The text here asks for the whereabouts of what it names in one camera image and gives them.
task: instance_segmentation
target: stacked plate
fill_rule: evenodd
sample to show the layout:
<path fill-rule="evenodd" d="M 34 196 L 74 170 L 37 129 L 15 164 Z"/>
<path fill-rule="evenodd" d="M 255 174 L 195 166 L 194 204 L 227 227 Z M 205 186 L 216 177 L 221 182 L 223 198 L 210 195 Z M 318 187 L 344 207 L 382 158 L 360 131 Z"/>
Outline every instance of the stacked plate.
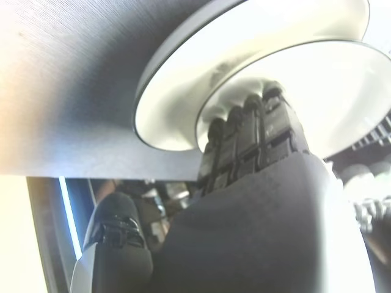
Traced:
<path fill-rule="evenodd" d="M 213 1 L 146 67 L 136 132 L 158 149 L 203 150 L 212 119 L 272 79 L 283 85 L 312 153 L 350 147 L 391 108 L 391 62 L 363 42 L 369 21 L 367 0 Z"/>

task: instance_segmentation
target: white wall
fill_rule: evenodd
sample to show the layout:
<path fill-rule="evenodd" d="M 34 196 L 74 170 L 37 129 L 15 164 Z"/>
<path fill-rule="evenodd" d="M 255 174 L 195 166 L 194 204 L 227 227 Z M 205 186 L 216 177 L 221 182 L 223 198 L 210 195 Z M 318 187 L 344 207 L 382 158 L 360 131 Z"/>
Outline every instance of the white wall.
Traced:
<path fill-rule="evenodd" d="M 25 177 L 0 176 L 0 292 L 46 293 Z"/>

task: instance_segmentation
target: robotic hand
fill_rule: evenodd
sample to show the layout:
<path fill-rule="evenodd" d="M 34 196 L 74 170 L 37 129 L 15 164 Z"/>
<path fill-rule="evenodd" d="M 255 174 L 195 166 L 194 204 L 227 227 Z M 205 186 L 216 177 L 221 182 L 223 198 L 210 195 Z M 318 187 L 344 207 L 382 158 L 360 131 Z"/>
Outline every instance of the robotic hand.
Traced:
<path fill-rule="evenodd" d="M 215 119 L 208 138 L 204 196 L 175 216 L 154 268 L 134 205 L 112 194 L 92 216 L 71 293 L 375 292 L 354 214 L 280 87 Z"/>

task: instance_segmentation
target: blue light strip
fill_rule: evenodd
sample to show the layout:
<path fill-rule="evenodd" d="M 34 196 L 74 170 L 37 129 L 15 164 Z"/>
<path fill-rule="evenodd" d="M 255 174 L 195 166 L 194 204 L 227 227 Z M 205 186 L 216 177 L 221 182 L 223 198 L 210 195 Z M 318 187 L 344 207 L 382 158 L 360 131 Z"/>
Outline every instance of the blue light strip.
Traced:
<path fill-rule="evenodd" d="M 71 232 L 71 238 L 73 242 L 73 249 L 75 250 L 76 259 L 81 258 L 81 249 L 78 238 L 78 232 L 76 231 L 75 220 L 73 219 L 71 202 L 69 200 L 67 183 L 65 182 L 64 176 L 59 177 L 62 199 L 64 201 L 65 213 L 67 214 L 69 231 Z"/>

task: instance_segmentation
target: bright white light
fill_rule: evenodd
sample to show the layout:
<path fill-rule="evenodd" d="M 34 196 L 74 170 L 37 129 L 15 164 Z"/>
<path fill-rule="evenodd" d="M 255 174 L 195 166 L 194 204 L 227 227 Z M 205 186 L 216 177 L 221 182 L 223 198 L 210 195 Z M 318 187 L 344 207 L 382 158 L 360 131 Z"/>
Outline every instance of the bright white light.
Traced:
<path fill-rule="evenodd" d="M 73 249 L 75 250 L 76 259 L 79 260 L 81 258 L 81 249 L 78 238 L 78 232 L 76 231 L 75 220 L 73 219 L 71 202 L 69 200 L 67 183 L 65 182 L 64 176 L 59 177 L 62 199 L 64 201 L 65 213 L 67 214 L 69 231 L 71 232 L 71 238 L 73 243 Z"/>

